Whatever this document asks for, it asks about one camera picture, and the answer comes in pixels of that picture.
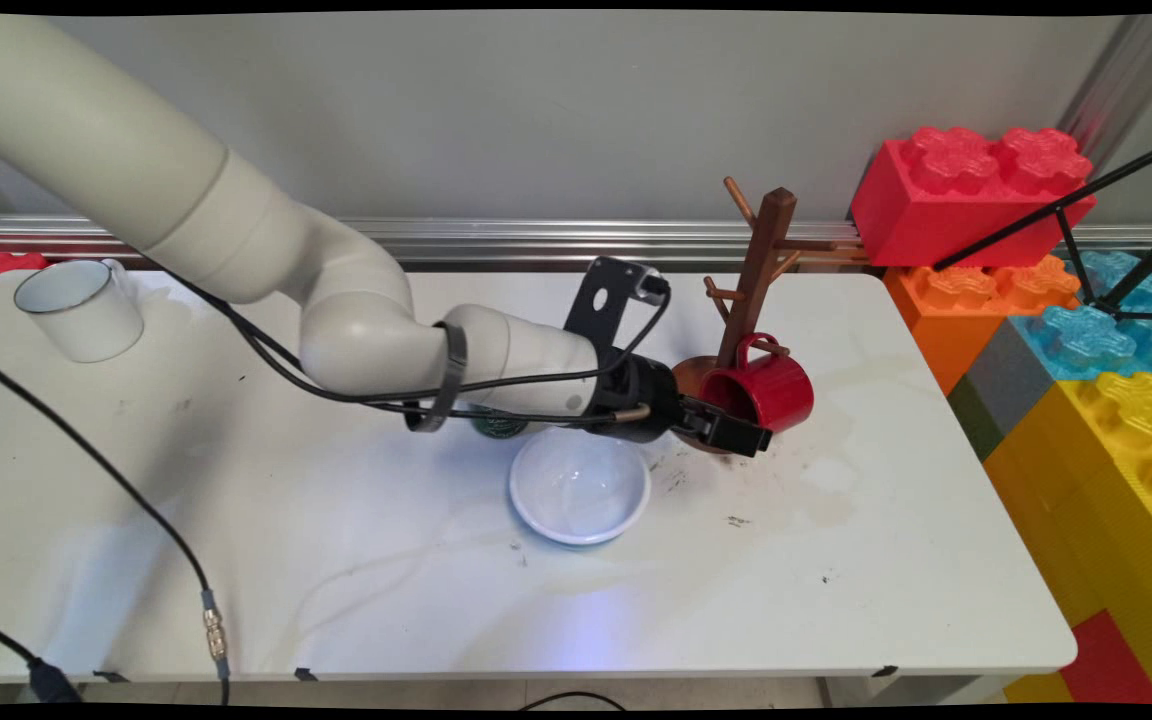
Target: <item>wooden mug tree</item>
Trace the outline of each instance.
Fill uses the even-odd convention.
[[[730,177],[723,179],[723,185],[727,187],[727,192],[732,194],[732,199],[736,202],[736,209],[740,209],[745,222],[753,229],[753,236],[749,240],[736,290],[719,290],[714,285],[714,279],[705,276],[705,295],[714,301],[714,306],[723,319],[722,343],[718,347],[718,355],[690,357],[673,369],[673,374],[679,381],[679,392],[695,397],[700,395],[700,380],[705,373],[714,367],[736,365],[736,346],[742,338],[755,332],[755,327],[758,325],[758,314],[763,311],[763,301],[767,297],[767,288],[776,281],[776,278],[799,263],[804,255],[836,258],[838,252],[840,252],[836,243],[833,242],[786,237],[788,229],[790,229],[790,220],[794,219],[795,205],[797,205],[793,192],[782,187],[767,192],[763,196],[758,215],[755,215],[736,181]],[[781,259],[782,252],[786,253],[785,259]],[[732,302],[732,310],[727,309],[727,301]],[[758,341],[753,343],[753,347],[776,355],[790,354],[788,348],[770,342]],[[690,438],[682,435],[681,438],[687,445],[698,447],[700,450],[713,452],[707,446],[691,442]]]

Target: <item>table surface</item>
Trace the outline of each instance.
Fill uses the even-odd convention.
[[[877,279],[785,275],[760,329],[814,385],[814,412],[753,460],[644,445],[652,500],[626,535],[573,550],[509,507],[526,437],[435,434],[312,397],[161,273],[141,341],[79,365],[12,304],[0,369],[122,469],[192,544],[236,679],[1024,674],[1075,643]],[[562,325],[581,274],[411,274],[417,319],[479,302]],[[702,275],[641,354],[722,334]],[[718,275],[721,287],[735,276]],[[649,318],[631,304],[624,342]],[[244,313],[296,347],[298,308]],[[105,472],[0,387],[0,628],[76,679],[214,677],[187,561]],[[0,647],[0,682],[24,667]]]

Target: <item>white enamel cup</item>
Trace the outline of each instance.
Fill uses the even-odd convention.
[[[145,319],[119,260],[69,260],[38,270],[15,291],[15,305],[74,363],[99,363],[141,340]]]

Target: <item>red mug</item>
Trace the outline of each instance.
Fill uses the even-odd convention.
[[[736,346],[736,366],[705,373],[700,400],[778,433],[808,419],[814,393],[803,365],[788,355],[768,355],[750,363],[749,346],[759,340],[780,344],[767,333],[742,338]]]

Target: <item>mug handle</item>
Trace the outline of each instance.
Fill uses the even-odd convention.
[[[111,273],[114,273],[114,285],[119,287],[119,290],[122,290],[128,300],[136,302],[136,286],[127,276],[127,268],[124,268],[123,264],[113,258],[105,258],[101,260],[101,265],[105,265],[106,268],[109,268]]]
[[[740,343],[736,344],[736,369],[746,370],[749,369],[749,346],[755,344],[760,340],[767,341],[772,344],[781,344],[776,342],[776,339],[770,336],[767,333],[749,333],[748,336],[741,338]]]

